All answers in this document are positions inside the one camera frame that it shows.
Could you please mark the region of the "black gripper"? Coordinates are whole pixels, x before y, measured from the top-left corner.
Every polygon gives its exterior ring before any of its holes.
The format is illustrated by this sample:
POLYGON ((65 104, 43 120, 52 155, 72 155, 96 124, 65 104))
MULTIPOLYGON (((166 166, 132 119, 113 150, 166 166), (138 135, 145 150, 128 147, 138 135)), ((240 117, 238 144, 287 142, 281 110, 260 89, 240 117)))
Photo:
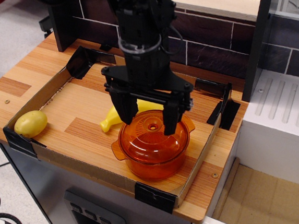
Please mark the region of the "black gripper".
POLYGON ((194 86, 170 69, 169 40, 158 36, 152 44, 135 45, 123 39, 119 47, 125 54, 124 66, 105 67, 105 87, 120 119, 130 124, 138 113, 137 100, 164 105, 164 135, 175 133, 185 111, 193 106, 194 86))

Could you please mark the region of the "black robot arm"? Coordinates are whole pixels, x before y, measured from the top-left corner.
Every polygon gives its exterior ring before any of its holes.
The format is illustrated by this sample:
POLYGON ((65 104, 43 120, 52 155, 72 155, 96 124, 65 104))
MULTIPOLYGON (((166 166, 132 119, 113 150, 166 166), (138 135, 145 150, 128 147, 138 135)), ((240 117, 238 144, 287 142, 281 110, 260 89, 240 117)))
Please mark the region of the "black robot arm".
POLYGON ((164 106, 164 134, 176 131, 185 111, 193 106, 194 86, 170 69, 168 30, 174 30, 172 0, 107 0, 119 26, 118 46, 125 65, 101 70, 120 119, 130 124, 138 112, 137 100, 164 106))

